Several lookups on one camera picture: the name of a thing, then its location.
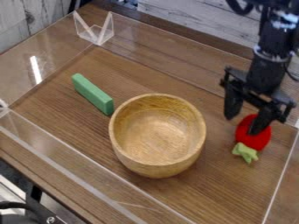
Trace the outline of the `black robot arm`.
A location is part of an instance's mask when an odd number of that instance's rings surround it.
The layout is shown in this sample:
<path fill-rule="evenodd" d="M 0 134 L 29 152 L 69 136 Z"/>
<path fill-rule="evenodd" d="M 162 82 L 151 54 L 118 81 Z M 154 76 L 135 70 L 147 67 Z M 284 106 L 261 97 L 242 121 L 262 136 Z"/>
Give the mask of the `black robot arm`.
<path fill-rule="evenodd" d="M 284 123 L 296 108 L 296 100 L 281 89 L 286 77 L 299 82 L 299 74 L 289 70 L 299 52 L 299 0 L 226 0 L 241 16 L 261 12 L 260 41 L 248 71 L 225 69 L 225 116 L 233 119 L 249 102 L 258 108 L 248 133 L 260 134 L 274 121 Z"/>

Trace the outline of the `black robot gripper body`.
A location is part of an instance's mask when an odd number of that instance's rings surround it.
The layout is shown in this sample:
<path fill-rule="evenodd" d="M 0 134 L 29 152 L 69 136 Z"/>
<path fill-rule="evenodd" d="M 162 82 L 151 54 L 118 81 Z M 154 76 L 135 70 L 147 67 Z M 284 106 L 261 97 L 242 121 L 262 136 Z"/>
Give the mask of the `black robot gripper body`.
<path fill-rule="evenodd" d="M 276 106 L 280 111 L 277 120 L 285 123 L 292 110 L 296 108 L 296 100 L 281 89 L 288 71 L 288 62 L 270 61 L 254 58 L 250 69 L 242 71 L 236 67 L 225 68 L 225 77 L 220 84 L 225 88 L 230 83 L 238 83 L 242 87 L 244 102 L 249 102 L 260 110 L 268 106 Z"/>

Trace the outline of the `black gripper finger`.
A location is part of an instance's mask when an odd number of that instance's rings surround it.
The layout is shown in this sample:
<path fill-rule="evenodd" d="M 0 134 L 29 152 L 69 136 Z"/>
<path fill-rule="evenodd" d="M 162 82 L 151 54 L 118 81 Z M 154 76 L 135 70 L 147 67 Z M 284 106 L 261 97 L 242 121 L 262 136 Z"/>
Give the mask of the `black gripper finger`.
<path fill-rule="evenodd" d="M 226 86 L 226 97 L 225 97 L 225 116 L 232 120 L 238 114 L 244 107 L 244 95 L 242 87 L 238 83 L 230 83 Z"/>
<path fill-rule="evenodd" d="M 260 134 L 272 124 L 272 122 L 280 117 L 280 111 L 276 106 L 268 105 L 265 106 L 252 123 L 249 134 L 256 136 Z"/>

